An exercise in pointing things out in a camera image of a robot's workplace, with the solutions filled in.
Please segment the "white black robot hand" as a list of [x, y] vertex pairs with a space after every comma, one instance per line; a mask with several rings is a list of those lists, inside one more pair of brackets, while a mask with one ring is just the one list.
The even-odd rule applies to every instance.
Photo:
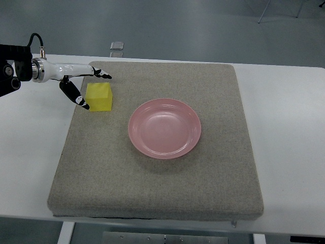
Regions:
[[95, 76], [104, 79], [112, 77], [102, 69], [91, 65], [69, 64], [69, 63], [51, 63], [44, 58], [32, 59], [32, 78], [34, 82], [44, 83], [48, 80], [59, 81], [59, 88], [75, 104], [90, 109], [82, 97], [80, 91], [70, 81], [72, 77]]

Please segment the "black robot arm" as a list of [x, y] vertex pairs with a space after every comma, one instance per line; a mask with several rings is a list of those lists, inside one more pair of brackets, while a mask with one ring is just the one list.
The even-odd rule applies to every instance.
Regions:
[[42, 62], [33, 59], [30, 50], [34, 37], [40, 41], [40, 55], [44, 58], [43, 40], [38, 33], [31, 34], [26, 46], [1, 44], [1, 96], [19, 90], [22, 81], [41, 80], [44, 77]]

